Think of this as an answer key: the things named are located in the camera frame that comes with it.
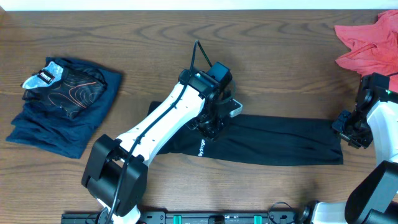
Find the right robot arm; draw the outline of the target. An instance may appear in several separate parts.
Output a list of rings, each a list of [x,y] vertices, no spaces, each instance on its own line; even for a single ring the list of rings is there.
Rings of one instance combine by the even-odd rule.
[[[374,169],[343,202],[314,201],[297,223],[397,223],[397,74],[361,77],[355,106],[332,128],[354,148],[374,149]]]

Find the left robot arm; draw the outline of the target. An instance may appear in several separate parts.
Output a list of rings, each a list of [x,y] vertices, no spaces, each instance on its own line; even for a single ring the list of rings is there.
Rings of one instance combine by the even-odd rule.
[[[233,81],[221,64],[207,72],[183,70],[170,95],[146,118],[116,139],[102,135],[94,143],[81,180],[104,210],[98,223],[136,223],[154,157],[182,127],[214,140],[232,117]]]

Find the black t-shirt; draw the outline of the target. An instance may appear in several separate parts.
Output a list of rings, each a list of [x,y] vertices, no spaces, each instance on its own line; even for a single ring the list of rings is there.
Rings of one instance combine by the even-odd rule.
[[[265,166],[341,165],[340,139],[327,119],[240,114],[217,140],[186,126],[159,154],[186,154]]]

